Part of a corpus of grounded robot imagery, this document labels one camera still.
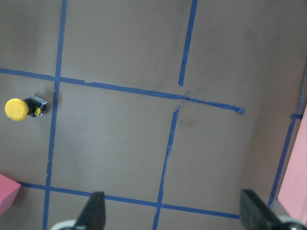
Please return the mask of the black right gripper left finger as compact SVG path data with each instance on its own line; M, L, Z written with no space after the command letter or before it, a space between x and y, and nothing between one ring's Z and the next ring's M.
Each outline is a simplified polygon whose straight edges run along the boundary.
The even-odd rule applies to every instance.
M75 230L103 230L106 224L104 192L93 192L73 226Z

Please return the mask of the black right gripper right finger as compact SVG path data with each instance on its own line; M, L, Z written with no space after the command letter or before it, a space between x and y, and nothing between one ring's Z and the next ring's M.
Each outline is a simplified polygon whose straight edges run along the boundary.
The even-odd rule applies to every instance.
M246 230L282 230L283 223L251 189L240 192L240 220Z

